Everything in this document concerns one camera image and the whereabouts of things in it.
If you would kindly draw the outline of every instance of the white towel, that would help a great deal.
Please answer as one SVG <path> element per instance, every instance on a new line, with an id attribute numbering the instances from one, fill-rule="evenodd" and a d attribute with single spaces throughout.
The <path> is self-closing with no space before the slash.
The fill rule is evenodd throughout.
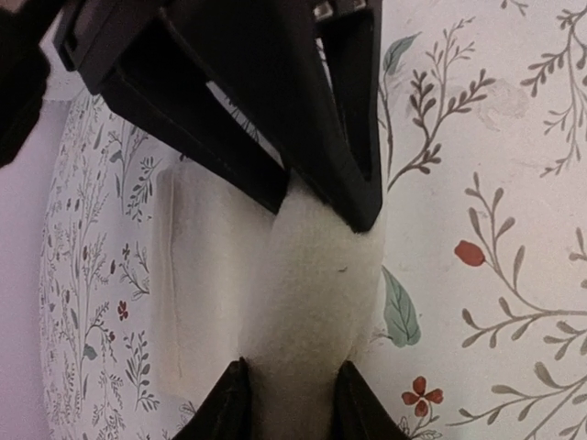
<path id="1" fill-rule="evenodd" d="M 167 392 L 200 402 L 243 356 L 253 438 L 328 438 L 338 369 L 371 334 L 383 215 L 354 234 L 296 176 L 272 223 L 195 164 L 165 171 L 159 187 L 152 289 Z"/>

